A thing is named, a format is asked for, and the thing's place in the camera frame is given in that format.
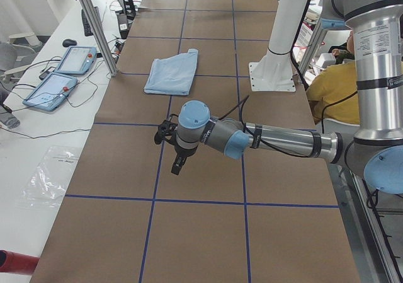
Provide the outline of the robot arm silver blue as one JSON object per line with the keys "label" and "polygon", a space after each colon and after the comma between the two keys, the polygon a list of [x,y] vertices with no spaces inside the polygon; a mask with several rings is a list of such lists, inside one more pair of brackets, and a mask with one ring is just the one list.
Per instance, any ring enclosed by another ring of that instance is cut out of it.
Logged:
{"label": "robot arm silver blue", "polygon": [[249,65],[251,122],[216,117],[201,101],[186,102],[177,122],[165,120],[156,144],[170,143],[178,174],[199,144],[238,159],[247,148],[347,167],[374,189],[402,193],[402,0],[323,0],[320,27],[350,28],[355,40],[356,132],[316,132],[303,88],[293,79],[292,49],[310,0],[280,0],[266,55]]}

